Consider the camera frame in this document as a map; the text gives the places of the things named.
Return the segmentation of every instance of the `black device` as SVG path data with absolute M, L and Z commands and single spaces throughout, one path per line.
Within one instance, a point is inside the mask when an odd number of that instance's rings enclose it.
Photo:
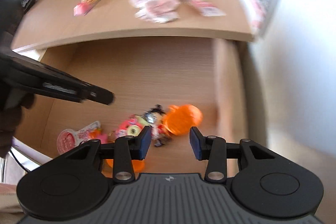
M 82 102 L 113 102 L 114 94 L 11 50 L 24 11 L 20 0 L 0 0 L 0 111 L 16 107 L 26 93 Z
M 28 12 L 31 7 L 35 4 L 36 0 L 22 0 L 21 6 L 24 10 L 24 13 Z
M 320 179 L 260 144 L 226 143 L 193 127 L 200 174 L 146 174 L 136 179 L 131 160 L 143 160 L 151 128 L 112 144 L 90 140 L 25 175 L 17 197 L 26 213 L 20 224 L 321 224 L 314 216 L 323 196 Z M 100 172 L 114 159 L 113 178 Z M 239 173 L 226 177 L 226 160 Z

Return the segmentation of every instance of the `orange toy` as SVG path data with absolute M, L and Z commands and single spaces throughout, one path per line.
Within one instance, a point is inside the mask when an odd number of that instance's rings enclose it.
M 191 127 L 198 126 L 203 120 L 202 112 L 193 105 L 169 106 L 163 124 L 174 135 L 187 134 Z
M 107 164 L 113 168 L 113 160 L 106 160 Z M 145 168 L 144 160 L 132 160 L 134 173 L 140 173 Z

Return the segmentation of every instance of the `black circular pad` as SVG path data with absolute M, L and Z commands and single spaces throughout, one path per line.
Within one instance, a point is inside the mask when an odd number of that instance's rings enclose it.
M 28 173 L 17 185 L 18 200 L 27 214 L 62 221 L 101 204 L 109 189 L 104 175 L 80 160 L 55 162 Z
M 274 195 L 290 195 L 300 186 L 299 181 L 288 174 L 272 173 L 265 175 L 260 180 L 261 187 Z
M 231 190 L 246 209 L 270 218 L 295 218 L 316 210 L 323 196 L 320 179 L 283 160 L 257 160 L 233 179 Z

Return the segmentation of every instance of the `orange pumpkin toy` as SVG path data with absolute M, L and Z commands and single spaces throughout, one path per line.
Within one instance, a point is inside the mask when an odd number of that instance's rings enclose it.
M 187 134 L 191 127 L 198 126 L 203 120 L 202 112 L 193 105 L 171 105 L 169 108 L 163 124 L 174 135 Z

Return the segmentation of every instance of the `pink candy package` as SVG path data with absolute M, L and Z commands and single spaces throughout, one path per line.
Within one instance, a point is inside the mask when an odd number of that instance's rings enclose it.
M 91 139 L 100 139 L 101 143 L 107 143 L 107 135 L 101 134 L 99 121 L 95 121 L 81 130 L 63 130 L 57 138 L 57 150 L 61 155 Z
M 204 0 L 181 0 L 186 2 L 206 17 L 224 16 L 225 13 L 212 3 Z M 147 21 L 165 23 L 179 18 L 175 10 L 180 5 L 179 0 L 130 0 L 131 4 L 140 8 L 136 17 Z
M 86 15 L 101 0 L 81 0 L 73 9 L 74 16 Z

